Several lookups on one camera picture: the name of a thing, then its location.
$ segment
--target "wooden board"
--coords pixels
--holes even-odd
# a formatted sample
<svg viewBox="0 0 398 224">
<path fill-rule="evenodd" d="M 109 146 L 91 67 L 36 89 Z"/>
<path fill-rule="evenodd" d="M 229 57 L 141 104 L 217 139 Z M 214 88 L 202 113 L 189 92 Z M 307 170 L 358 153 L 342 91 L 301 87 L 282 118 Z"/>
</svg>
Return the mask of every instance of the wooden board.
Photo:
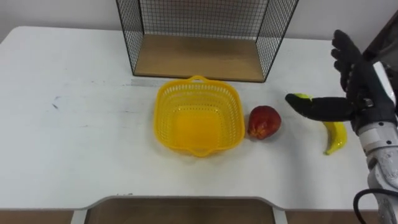
<svg viewBox="0 0 398 224">
<path fill-rule="evenodd" d="M 111 199 L 91 209 L 87 224 L 273 224 L 259 200 Z"/>
<path fill-rule="evenodd" d="M 145 35 L 137 66 L 139 76 L 263 82 L 253 40 Z"/>
<path fill-rule="evenodd" d="M 70 224 L 71 211 L 0 211 L 4 224 Z"/>
</svg>

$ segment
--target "robotic arm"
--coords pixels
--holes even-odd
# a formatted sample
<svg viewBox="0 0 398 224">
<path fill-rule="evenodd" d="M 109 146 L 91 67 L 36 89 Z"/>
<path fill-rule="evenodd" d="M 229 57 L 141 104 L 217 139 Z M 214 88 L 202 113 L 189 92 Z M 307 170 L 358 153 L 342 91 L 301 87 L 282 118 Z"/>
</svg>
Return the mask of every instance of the robotic arm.
<svg viewBox="0 0 398 224">
<path fill-rule="evenodd" d="M 372 64 L 342 31 L 336 30 L 331 55 L 340 72 L 345 98 L 303 99 L 288 94 L 285 99 L 302 116 L 317 121 L 350 121 L 359 136 L 369 168 L 370 189 L 354 198 L 354 211 L 365 223 L 358 201 L 374 194 L 380 223 L 398 224 L 398 131 L 396 98 L 380 62 Z"/>
</svg>

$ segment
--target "wire mesh cage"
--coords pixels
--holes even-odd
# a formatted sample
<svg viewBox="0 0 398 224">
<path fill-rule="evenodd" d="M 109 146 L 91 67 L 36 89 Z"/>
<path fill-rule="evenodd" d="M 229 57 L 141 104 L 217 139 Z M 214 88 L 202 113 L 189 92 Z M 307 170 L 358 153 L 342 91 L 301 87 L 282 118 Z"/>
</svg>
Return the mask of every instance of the wire mesh cage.
<svg viewBox="0 0 398 224">
<path fill-rule="evenodd" d="M 298 0 L 116 0 L 134 75 L 264 82 Z"/>
</svg>

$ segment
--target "black glove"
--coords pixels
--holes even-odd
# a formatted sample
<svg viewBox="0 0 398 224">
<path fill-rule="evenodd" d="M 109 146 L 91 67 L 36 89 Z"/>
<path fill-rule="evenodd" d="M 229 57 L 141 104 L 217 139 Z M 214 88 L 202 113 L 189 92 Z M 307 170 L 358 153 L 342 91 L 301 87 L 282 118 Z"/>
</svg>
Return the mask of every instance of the black glove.
<svg viewBox="0 0 398 224">
<path fill-rule="evenodd" d="M 340 72 L 340 85 L 346 98 L 324 97 L 303 99 L 288 94 L 285 99 L 302 116 L 317 121 L 351 121 L 354 131 L 364 125 L 388 121 L 396 124 L 394 103 L 381 85 L 373 65 L 363 59 L 361 52 L 347 34 L 336 30 L 331 55 Z"/>
</svg>

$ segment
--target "banana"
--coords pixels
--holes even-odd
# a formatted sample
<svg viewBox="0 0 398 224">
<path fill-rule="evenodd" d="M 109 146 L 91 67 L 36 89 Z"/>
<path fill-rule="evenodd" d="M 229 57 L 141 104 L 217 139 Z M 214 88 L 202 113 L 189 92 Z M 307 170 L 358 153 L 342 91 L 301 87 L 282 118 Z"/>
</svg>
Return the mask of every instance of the banana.
<svg viewBox="0 0 398 224">
<path fill-rule="evenodd" d="M 295 93 L 296 96 L 300 98 L 309 98 L 303 93 Z M 335 151 L 341 149 L 347 143 L 347 131 L 343 122 L 322 122 L 328 131 L 328 149 L 324 152 L 325 155 L 330 155 Z"/>
</svg>

